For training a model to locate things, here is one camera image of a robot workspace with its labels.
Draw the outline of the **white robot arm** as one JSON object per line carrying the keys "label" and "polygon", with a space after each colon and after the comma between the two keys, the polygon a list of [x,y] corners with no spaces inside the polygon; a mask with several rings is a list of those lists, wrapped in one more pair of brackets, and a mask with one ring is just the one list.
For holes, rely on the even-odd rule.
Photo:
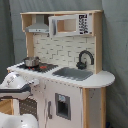
{"label": "white robot arm", "polygon": [[[0,84],[1,99],[26,99],[31,95],[30,85],[17,72],[10,72]],[[0,112],[0,128],[39,128],[37,119],[32,114],[9,115]]]}

